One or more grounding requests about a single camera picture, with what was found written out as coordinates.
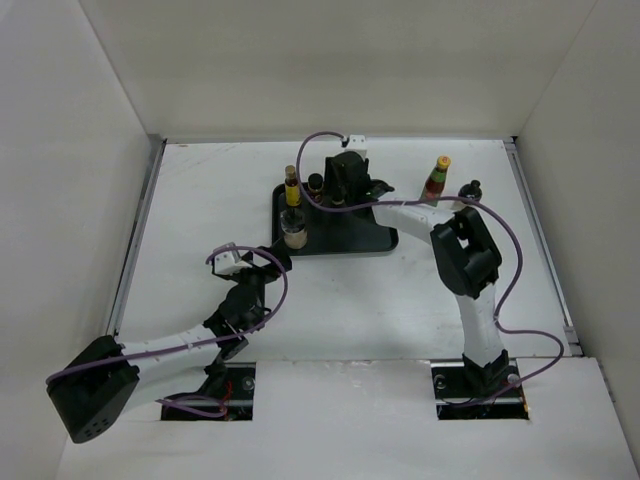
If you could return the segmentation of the small brown spice jar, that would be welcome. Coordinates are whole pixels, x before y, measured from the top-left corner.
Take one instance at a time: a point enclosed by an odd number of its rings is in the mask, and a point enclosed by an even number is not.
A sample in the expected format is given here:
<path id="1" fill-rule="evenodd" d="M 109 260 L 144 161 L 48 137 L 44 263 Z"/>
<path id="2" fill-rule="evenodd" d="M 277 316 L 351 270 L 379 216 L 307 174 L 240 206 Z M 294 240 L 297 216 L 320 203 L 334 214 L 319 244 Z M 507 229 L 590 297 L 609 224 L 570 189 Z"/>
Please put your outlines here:
<path id="1" fill-rule="evenodd" d="M 320 173 L 312 173 L 308 177 L 307 190 L 312 200 L 321 204 L 323 201 L 324 179 Z"/>

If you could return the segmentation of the small yellow-label bottle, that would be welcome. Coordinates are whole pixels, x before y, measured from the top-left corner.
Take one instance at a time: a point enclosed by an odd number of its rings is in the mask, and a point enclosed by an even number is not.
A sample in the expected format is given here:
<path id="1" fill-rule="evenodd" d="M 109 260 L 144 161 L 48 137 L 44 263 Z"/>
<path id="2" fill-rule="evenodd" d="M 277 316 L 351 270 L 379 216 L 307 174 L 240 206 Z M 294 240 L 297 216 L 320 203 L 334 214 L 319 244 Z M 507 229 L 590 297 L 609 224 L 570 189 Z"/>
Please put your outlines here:
<path id="1" fill-rule="evenodd" d="M 297 208 L 301 205 L 301 190 L 297 171 L 294 165 L 287 165 L 285 167 L 285 201 L 288 207 Z"/>

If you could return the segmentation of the tall green sauce bottle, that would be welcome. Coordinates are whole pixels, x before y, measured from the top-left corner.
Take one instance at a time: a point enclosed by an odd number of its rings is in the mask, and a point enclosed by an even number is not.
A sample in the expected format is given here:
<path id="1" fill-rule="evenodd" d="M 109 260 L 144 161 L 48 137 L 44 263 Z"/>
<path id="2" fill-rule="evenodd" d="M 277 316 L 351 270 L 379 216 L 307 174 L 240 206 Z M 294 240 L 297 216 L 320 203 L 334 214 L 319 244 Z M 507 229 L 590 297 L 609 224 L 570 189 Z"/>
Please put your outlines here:
<path id="1" fill-rule="evenodd" d="M 430 205 L 436 205 L 444 191 L 447 174 L 451 166 L 451 158 L 439 156 L 436 164 L 426 179 L 420 199 Z"/>

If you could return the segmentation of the small dark spice jar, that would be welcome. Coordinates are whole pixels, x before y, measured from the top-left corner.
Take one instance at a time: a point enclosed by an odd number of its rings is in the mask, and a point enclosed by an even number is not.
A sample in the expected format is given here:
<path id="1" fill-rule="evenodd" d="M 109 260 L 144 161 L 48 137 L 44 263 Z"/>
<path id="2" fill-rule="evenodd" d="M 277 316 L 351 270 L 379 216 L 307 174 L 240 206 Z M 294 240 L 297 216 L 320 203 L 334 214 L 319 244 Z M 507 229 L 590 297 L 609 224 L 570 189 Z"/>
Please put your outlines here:
<path id="1" fill-rule="evenodd" d="M 345 206 L 345 200 L 342 197 L 333 197 L 331 199 L 331 204 L 334 208 L 342 208 Z"/>

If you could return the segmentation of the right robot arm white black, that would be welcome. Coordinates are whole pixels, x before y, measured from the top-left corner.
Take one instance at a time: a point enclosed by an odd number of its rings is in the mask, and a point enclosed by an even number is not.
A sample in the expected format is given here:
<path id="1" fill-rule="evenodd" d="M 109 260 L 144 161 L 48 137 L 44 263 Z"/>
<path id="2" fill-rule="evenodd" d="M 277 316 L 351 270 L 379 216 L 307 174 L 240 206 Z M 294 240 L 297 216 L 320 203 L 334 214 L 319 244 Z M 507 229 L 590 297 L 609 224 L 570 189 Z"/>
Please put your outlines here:
<path id="1" fill-rule="evenodd" d="M 439 278 L 458 303 L 464 333 L 464 384 L 474 397 L 498 389 L 508 353 L 494 324 L 495 283 L 502 256 L 477 210 L 437 207 L 451 160 L 441 156 L 425 181 L 421 203 L 391 205 L 393 188 L 368 173 L 369 161 L 346 151 L 325 159 L 324 194 L 332 208 L 357 206 L 355 215 L 431 246 Z"/>

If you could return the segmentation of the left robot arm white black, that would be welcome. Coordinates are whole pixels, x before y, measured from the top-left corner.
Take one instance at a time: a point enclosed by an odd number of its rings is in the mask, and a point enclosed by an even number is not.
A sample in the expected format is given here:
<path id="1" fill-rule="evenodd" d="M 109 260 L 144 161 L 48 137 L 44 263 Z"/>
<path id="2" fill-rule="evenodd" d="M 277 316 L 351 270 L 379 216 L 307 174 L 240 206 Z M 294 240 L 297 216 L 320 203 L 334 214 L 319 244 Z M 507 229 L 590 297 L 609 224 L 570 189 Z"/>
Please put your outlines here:
<path id="1" fill-rule="evenodd" d="M 93 340 L 64 369 L 46 380 L 46 392 L 70 440 L 83 444 L 104 434 L 126 411 L 157 401 L 192 412 L 196 398 L 224 387 L 226 364 L 281 308 L 268 306 L 268 284 L 286 282 L 292 268 L 281 240 L 257 248 L 229 243 L 206 260 L 214 276 L 233 282 L 204 322 L 154 340 Z"/>

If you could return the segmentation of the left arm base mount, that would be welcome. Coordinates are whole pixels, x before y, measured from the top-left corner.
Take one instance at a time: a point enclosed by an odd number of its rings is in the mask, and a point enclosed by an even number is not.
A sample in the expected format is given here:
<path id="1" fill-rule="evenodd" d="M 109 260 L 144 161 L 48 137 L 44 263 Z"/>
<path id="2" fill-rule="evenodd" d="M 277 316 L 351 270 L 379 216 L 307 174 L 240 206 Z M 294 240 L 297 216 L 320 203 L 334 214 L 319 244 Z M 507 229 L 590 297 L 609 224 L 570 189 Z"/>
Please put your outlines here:
<path id="1" fill-rule="evenodd" d="M 211 368 L 198 390 L 170 396 L 183 408 L 161 405 L 161 421 L 251 421 L 256 389 L 255 363 L 227 363 Z"/>

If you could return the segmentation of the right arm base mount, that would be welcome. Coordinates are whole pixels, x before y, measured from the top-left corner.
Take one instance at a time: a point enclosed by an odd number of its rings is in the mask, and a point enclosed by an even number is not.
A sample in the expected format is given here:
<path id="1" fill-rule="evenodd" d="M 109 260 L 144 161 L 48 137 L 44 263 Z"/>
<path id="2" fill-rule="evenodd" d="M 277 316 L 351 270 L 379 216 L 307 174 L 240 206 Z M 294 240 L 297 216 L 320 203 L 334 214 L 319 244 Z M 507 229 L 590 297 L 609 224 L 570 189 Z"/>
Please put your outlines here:
<path id="1" fill-rule="evenodd" d="M 528 420 L 529 413 L 521 387 L 510 389 L 500 396 L 488 397 L 509 380 L 519 378 L 517 364 L 512 361 L 495 386 L 473 386 L 467 378 L 463 364 L 435 363 L 431 365 L 432 384 L 439 420 Z"/>

